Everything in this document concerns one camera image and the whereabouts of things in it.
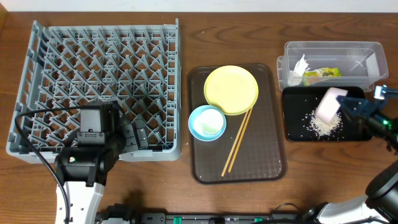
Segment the pink bowl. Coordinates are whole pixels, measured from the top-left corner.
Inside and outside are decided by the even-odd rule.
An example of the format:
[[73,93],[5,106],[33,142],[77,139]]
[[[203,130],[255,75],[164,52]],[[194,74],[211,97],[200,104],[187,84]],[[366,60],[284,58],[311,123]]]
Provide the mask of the pink bowl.
[[340,108],[338,96],[346,96],[347,90],[341,88],[329,88],[315,110],[315,116],[326,124],[329,124]]

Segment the yellow green snack wrapper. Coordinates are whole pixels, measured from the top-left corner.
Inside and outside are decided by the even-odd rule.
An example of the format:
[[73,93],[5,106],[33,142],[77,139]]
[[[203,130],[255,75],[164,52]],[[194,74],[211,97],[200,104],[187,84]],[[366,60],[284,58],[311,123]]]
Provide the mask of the yellow green snack wrapper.
[[303,84],[310,86],[316,82],[320,82],[325,78],[341,77],[342,74],[338,68],[318,68],[311,71],[306,71],[303,75]]

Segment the white cup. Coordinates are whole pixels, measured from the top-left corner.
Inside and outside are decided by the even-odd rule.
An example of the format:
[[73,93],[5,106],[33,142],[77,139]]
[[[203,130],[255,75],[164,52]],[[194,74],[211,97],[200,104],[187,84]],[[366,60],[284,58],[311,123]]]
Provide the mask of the white cup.
[[223,125],[223,115],[216,109],[207,109],[197,117],[193,128],[198,133],[216,134]]

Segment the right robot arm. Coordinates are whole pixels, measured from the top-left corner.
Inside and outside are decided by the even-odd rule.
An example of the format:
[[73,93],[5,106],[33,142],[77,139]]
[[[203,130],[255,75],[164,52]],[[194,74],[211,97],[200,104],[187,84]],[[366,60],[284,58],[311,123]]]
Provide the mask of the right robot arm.
[[[343,114],[362,131],[387,142],[397,153],[397,119],[383,115],[386,100],[339,96]],[[316,223],[397,223],[397,162],[385,168],[368,184],[365,195],[340,203],[326,203],[314,218]]]

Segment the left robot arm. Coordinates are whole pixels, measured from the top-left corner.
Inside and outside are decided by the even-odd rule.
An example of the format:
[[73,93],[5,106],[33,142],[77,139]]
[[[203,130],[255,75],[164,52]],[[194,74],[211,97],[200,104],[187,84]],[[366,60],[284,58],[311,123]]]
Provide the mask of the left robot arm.
[[121,154],[148,146],[145,122],[129,123],[116,102],[93,103],[81,107],[80,128],[55,158],[57,223],[135,223],[136,217],[126,205],[114,204],[105,212],[98,207],[108,172]]

